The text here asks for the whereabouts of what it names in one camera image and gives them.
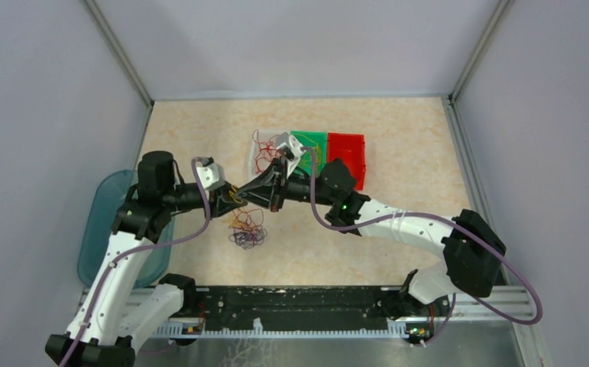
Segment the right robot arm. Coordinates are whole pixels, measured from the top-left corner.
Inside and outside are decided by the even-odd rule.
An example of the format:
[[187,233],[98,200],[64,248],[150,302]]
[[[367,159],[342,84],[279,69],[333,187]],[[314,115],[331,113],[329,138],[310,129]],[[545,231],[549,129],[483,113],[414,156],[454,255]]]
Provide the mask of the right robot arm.
[[489,297],[500,273],[505,245],[475,211],[457,216],[405,212],[356,191],[356,179],[340,159],[317,174],[289,173],[277,158],[249,183],[239,198],[279,211],[285,201],[328,206],[322,223],[335,232],[402,242],[429,252],[439,263],[411,271],[402,286],[400,304],[410,315],[420,315],[431,302],[452,293]]

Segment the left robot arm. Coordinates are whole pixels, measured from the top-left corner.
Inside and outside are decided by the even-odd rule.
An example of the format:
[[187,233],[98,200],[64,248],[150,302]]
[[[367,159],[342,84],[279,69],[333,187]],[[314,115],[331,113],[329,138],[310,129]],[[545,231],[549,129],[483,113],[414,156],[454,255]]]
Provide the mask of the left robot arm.
[[[143,155],[137,182],[126,194],[111,225],[105,257],[83,305],[62,334],[52,334],[46,354],[58,366],[132,366],[141,347],[159,326],[178,313],[199,306],[195,281],[169,274],[128,315],[123,311],[138,274],[152,251],[191,241],[212,218],[239,205],[229,196],[232,185],[213,158],[191,160],[194,181],[187,183],[169,151]],[[193,234],[162,242],[173,217],[203,209],[205,222]]]

